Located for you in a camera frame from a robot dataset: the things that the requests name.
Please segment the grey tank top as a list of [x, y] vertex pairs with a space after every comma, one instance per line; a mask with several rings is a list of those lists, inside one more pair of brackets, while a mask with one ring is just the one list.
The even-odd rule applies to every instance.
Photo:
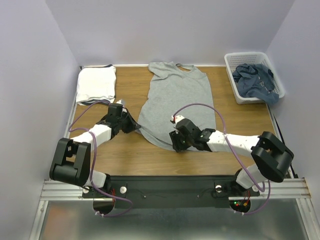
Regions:
[[206, 73], [194, 65], [174, 62], [151, 62], [148, 70], [153, 73], [147, 100], [142, 106], [138, 132], [151, 144], [172, 151], [169, 133], [174, 130], [173, 114], [190, 119], [200, 129], [216, 128], [213, 95]]

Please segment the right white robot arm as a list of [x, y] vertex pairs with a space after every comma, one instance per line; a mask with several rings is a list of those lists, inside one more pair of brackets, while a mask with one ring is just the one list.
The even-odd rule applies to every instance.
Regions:
[[254, 164], [245, 167], [230, 182], [231, 192], [242, 195], [253, 186], [266, 180], [281, 183], [294, 159], [294, 153], [273, 133], [265, 131], [261, 135], [235, 135], [216, 129], [200, 129], [190, 119], [182, 115], [171, 119], [174, 130], [169, 136], [172, 148], [183, 152], [193, 147], [198, 151], [227, 152], [251, 157]]

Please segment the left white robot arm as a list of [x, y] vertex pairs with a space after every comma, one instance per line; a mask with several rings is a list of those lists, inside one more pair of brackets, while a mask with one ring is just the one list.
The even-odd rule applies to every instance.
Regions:
[[108, 196], [111, 193], [110, 177], [94, 170], [91, 152], [96, 152], [99, 145], [110, 141], [120, 131], [128, 134], [140, 127], [122, 104], [111, 103], [107, 114], [91, 129], [57, 142], [49, 170], [50, 179], [78, 187], [94, 187], [100, 197]]

